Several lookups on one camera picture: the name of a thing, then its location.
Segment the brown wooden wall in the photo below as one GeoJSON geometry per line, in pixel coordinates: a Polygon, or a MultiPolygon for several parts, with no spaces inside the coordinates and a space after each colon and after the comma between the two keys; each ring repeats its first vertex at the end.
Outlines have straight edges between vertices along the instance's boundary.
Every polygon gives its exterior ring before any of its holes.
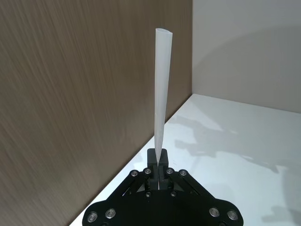
{"type": "Polygon", "coordinates": [[[156,27],[168,117],[191,94],[192,0],[0,1],[0,225],[67,225],[152,136],[156,27]]]}

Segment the black metal plate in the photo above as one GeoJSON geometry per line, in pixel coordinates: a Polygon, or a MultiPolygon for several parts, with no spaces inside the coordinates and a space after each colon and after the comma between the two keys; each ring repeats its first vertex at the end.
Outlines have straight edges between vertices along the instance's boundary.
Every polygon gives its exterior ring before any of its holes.
{"type": "Polygon", "coordinates": [[[242,226],[243,218],[235,205],[228,201],[204,198],[187,192],[154,190],[146,197],[146,191],[137,192],[118,199],[97,202],[88,207],[83,217],[83,226],[242,226]],[[212,217],[209,209],[219,210],[218,217],[212,217]],[[105,213],[114,209],[116,215],[107,219],[105,213]],[[231,220],[227,212],[234,210],[238,220],[231,220]],[[88,215],[97,213],[96,221],[87,222],[88,215]]]}

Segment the white tapered object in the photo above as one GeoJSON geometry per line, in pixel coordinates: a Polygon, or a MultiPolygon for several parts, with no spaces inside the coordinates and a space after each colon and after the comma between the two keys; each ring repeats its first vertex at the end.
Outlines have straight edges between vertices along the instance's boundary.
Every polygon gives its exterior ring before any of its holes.
{"type": "Polygon", "coordinates": [[[155,151],[159,163],[167,103],[169,67],[173,34],[165,29],[156,29],[155,52],[155,151]]]}

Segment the white wall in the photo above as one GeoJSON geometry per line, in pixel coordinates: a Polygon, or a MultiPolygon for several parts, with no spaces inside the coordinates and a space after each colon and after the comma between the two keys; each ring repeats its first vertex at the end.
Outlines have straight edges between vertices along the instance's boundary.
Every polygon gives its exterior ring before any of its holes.
{"type": "Polygon", "coordinates": [[[301,0],[194,0],[193,93],[301,113],[301,0]]]}

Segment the silver bolt head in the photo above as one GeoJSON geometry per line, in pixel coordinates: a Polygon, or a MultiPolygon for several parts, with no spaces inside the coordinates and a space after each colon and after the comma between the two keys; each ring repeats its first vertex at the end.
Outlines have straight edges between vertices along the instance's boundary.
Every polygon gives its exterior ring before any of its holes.
{"type": "Polygon", "coordinates": [[[151,170],[149,168],[145,169],[144,170],[145,174],[150,174],[151,173],[151,170]]]}
{"type": "Polygon", "coordinates": [[[89,216],[88,216],[88,218],[87,218],[87,221],[89,223],[91,223],[91,222],[96,221],[96,219],[97,219],[97,214],[96,213],[90,213],[89,216]]]}
{"type": "Polygon", "coordinates": [[[228,211],[227,215],[231,220],[237,220],[238,219],[237,213],[233,210],[228,211]]]}
{"type": "Polygon", "coordinates": [[[137,171],[133,171],[133,172],[131,172],[131,175],[132,175],[133,177],[136,177],[136,176],[138,175],[138,172],[137,172],[137,171]]]}
{"type": "Polygon", "coordinates": [[[182,176],[186,176],[186,175],[187,175],[187,172],[184,171],[184,170],[181,170],[181,171],[180,171],[180,174],[181,174],[182,176]]]}
{"type": "Polygon", "coordinates": [[[218,209],[214,208],[214,207],[209,209],[209,213],[212,217],[215,217],[215,218],[220,215],[218,209]]]}
{"type": "Polygon", "coordinates": [[[109,209],[105,213],[105,217],[108,219],[113,218],[116,215],[116,211],[114,209],[109,209]]]}
{"type": "Polygon", "coordinates": [[[168,168],[167,170],[166,170],[166,173],[167,174],[172,174],[174,171],[173,171],[173,169],[171,169],[171,168],[168,168]]]}
{"type": "Polygon", "coordinates": [[[170,195],[171,195],[172,197],[176,197],[176,196],[177,196],[177,192],[172,191],[172,192],[170,193],[170,195]]]}

